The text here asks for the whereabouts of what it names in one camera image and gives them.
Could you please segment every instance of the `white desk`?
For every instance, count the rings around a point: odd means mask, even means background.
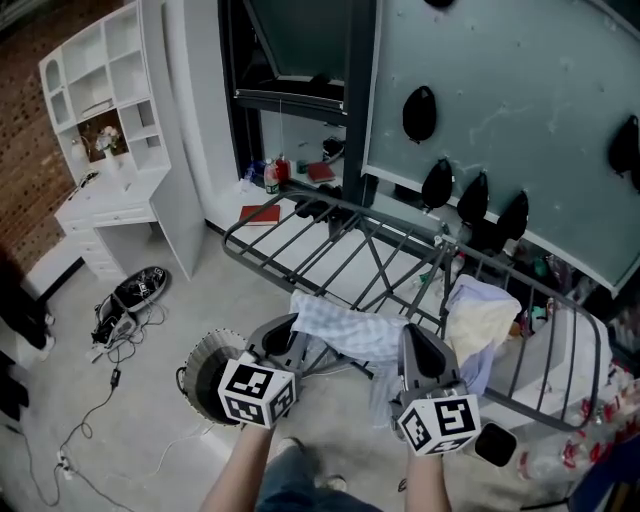
[[[98,20],[40,62],[51,124],[76,183],[103,171],[67,199],[56,219],[100,279],[139,270],[138,252],[158,222],[187,279],[204,236],[204,214],[189,171],[164,49],[161,2],[138,0]],[[131,186],[73,157],[86,107],[110,100],[129,152],[119,157]]]
[[[160,222],[180,267],[187,278],[191,278],[194,260],[189,255],[185,259],[184,250],[191,254],[193,248],[184,246],[180,233],[165,229],[167,223],[180,217],[179,210],[163,208],[162,199],[158,197],[162,188],[170,186],[167,176],[168,171],[140,174],[123,193],[109,175],[102,173],[56,212],[65,234],[99,279],[123,280],[139,270],[137,254],[151,233],[150,222]]]

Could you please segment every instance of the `black and white marker cube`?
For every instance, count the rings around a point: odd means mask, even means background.
[[[229,418],[271,428],[296,401],[295,375],[229,360],[218,395]]]
[[[476,395],[414,400],[398,420],[416,455],[462,448],[480,434]]]

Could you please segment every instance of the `black window frame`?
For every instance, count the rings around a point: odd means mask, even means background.
[[[248,14],[242,1],[219,0],[225,93],[239,179],[252,159],[264,159],[259,111],[282,112],[345,126],[343,198],[361,206],[370,206],[373,202],[378,180],[361,172],[367,139],[377,0],[345,1],[349,2],[349,23],[344,98],[337,101],[238,88],[234,62],[245,50],[240,41],[241,37],[248,37],[245,21]]]

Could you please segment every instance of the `brick wall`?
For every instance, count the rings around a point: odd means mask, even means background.
[[[38,63],[122,0],[52,0],[0,33],[0,249],[26,274],[63,233],[53,213],[73,190]]]

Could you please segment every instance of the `power strip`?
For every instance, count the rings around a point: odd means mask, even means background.
[[[62,467],[62,473],[65,480],[73,480],[73,470],[71,469],[71,461],[62,450],[58,452],[58,464]]]

